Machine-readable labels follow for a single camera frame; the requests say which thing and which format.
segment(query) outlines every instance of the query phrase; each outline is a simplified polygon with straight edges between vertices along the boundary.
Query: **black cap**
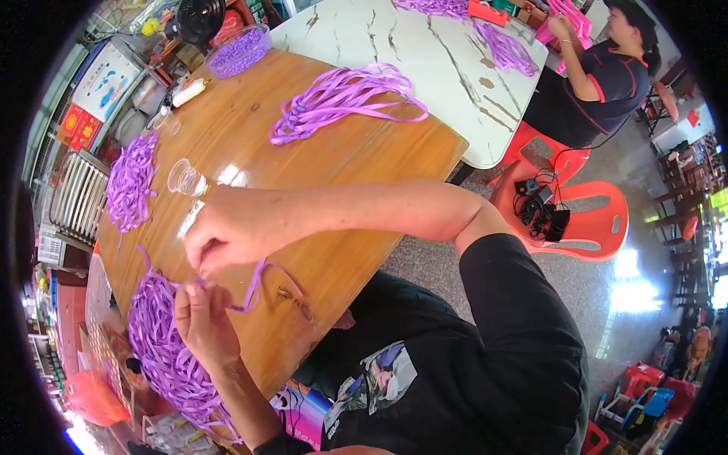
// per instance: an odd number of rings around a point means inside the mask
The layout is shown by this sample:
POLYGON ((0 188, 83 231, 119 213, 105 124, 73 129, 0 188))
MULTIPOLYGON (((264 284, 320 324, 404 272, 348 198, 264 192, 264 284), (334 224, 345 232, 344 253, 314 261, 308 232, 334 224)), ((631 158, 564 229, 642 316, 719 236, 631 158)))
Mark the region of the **black cap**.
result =
POLYGON ((642 46, 646 49, 657 45, 657 23, 634 0, 604 0, 608 8, 617 8, 625 13, 627 22, 637 27, 642 35, 642 46))

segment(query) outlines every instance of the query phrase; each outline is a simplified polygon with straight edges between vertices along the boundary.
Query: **printed photo on shirt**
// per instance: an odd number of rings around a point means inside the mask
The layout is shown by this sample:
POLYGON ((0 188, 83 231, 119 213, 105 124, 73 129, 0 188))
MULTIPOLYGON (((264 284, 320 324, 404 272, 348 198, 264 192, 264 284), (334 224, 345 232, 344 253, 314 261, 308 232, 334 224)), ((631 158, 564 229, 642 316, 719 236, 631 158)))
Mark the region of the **printed photo on shirt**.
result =
POLYGON ((395 404, 404 396, 417 371, 401 341, 380 349, 360 362, 366 369, 369 415, 395 404))
POLYGON ((331 426, 339 418, 339 414, 344 411, 352 411, 355 409, 367 408, 367 390, 364 376, 359 375, 354 379, 349 377, 339 387, 338 398, 336 402, 329 408, 323 418, 324 431, 328 433, 331 426))

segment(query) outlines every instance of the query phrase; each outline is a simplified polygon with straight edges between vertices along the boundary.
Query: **power adapter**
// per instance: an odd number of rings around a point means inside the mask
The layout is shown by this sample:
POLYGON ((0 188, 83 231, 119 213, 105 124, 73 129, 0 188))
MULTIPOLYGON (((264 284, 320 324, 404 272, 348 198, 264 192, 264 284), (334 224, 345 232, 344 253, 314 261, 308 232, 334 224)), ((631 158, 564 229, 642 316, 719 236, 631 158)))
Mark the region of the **power adapter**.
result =
POLYGON ((544 240, 547 242, 560 242, 566 231, 566 225, 569 224, 571 218, 570 210, 557 210, 551 215, 550 223, 544 229, 544 240))
POLYGON ((537 213, 542 212, 547 202, 553 197, 551 188, 547 185, 539 188, 538 191, 534 192, 527 201, 521 206, 521 211, 518 213, 519 218, 523 224, 528 226, 534 220, 537 213))
POLYGON ((531 196, 539 188, 535 178, 515 182, 515 192, 521 196, 531 196))

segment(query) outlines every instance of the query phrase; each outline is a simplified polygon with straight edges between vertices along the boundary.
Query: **purple ribbon pile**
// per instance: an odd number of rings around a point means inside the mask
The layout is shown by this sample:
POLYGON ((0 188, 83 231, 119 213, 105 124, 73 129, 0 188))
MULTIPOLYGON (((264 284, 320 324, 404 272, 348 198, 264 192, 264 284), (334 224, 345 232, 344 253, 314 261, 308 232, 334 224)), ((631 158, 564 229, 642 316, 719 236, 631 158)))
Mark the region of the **purple ribbon pile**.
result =
POLYGON ((172 403, 185 419, 207 431, 226 426, 235 436, 230 442, 241 444, 210 375, 177 331, 174 293, 178 284, 149 266, 149 257, 139 245, 137 248, 144 254, 147 273, 137 285, 129 311, 129 342, 134 357, 141 361, 151 388, 172 403))
POLYGON ((283 116, 273 125, 270 142, 274 145, 308 138, 319 128, 349 114, 363 114, 397 122, 419 122, 427 118, 427 107, 412 97, 412 82, 388 63, 373 63, 359 69, 335 68, 318 76, 311 87, 281 105, 283 116), (391 103, 365 104, 369 98, 394 92, 405 98, 391 103), (377 109, 410 103, 422 115, 398 119, 377 109))
POLYGON ((395 0, 397 8, 419 11, 424 15, 467 19, 468 0, 395 0))
POLYGON ((538 67, 517 39, 489 24, 473 21, 473 26, 491 49, 493 62, 498 68, 515 68, 526 77, 533 77, 538 73, 538 67))
POLYGON ((149 189, 151 178, 159 169, 151 163, 157 138, 156 131, 137 136, 127 148, 122 147, 119 158, 111 165, 106 209, 109 219, 122 233, 139 227, 149 217, 146 197, 157 195, 149 189))

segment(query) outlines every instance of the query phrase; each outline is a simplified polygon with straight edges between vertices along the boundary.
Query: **clear plastic cup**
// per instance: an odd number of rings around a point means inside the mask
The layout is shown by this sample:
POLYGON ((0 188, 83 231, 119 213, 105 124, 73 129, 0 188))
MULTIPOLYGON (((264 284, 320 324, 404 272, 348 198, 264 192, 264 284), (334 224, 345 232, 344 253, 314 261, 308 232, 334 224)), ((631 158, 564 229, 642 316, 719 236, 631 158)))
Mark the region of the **clear plastic cup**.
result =
POLYGON ((167 177, 167 189, 172 193, 200 197, 207 191, 207 179, 189 164, 187 158, 183 158, 172 166, 167 177))
POLYGON ((159 134, 174 136, 182 128, 182 122, 169 108, 162 108, 152 120, 151 127, 159 134))

